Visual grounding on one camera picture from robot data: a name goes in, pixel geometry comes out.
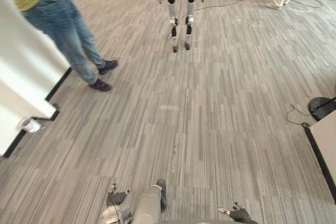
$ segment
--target white cup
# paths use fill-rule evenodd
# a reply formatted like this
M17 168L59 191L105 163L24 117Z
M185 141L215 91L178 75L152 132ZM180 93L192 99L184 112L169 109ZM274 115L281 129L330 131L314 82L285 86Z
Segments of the white cup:
M25 118L20 123L21 128L29 133L37 132L41 128L41 124L32 118Z

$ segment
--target white panel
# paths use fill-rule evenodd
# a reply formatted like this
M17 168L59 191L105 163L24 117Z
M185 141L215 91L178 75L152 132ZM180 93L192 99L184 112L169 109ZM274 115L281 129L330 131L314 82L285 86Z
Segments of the white panel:
M0 155L26 117L49 118L55 108L45 97L69 64L54 42L35 29L13 0L0 0Z
M336 111L310 128L329 172L336 182Z

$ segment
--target sneaker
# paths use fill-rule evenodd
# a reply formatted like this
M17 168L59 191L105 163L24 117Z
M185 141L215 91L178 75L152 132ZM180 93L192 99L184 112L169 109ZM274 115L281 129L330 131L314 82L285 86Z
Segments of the sneaker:
M118 66L118 61L117 60L106 60L106 65L104 68L99 68L99 74L105 74L107 71L110 69L116 68Z
M283 2L283 5L287 5L287 4L289 3L289 1L290 1L290 0L285 0L285 1Z
M111 90L111 85L101 81L100 79L98 79L94 84L89 84L89 86L93 89L97 89L101 92L107 92L109 90Z
M280 10L281 6L274 4L273 2L266 5L266 7L274 9L274 10Z

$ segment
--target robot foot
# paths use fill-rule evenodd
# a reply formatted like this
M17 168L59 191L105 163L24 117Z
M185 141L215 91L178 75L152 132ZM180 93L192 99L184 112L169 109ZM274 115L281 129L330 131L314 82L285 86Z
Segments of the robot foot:
M190 50L190 44L188 44L187 42L184 44L185 50Z
M164 181L163 179L158 179L156 184L158 186L160 186L162 188L161 190L161 200L160 200L160 204L161 204L161 210L164 211L167 207L167 200L166 200L166 181Z

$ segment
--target floor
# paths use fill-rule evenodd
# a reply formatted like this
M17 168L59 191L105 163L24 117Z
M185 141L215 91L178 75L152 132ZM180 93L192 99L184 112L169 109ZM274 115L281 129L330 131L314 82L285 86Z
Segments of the floor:
M113 90L70 74L51 99L56 121L0 160L0 223L100 223L113 182L132 189L134 207L159 177L162 220L229 220L216 209L238 201L259 224L336 223L303 128L285 117L335 95L335 1L197 0L186 51L177 0L176 54L166 0L73 1L101 54L119 60L102 77ZM289 120L315 123L298 111Z

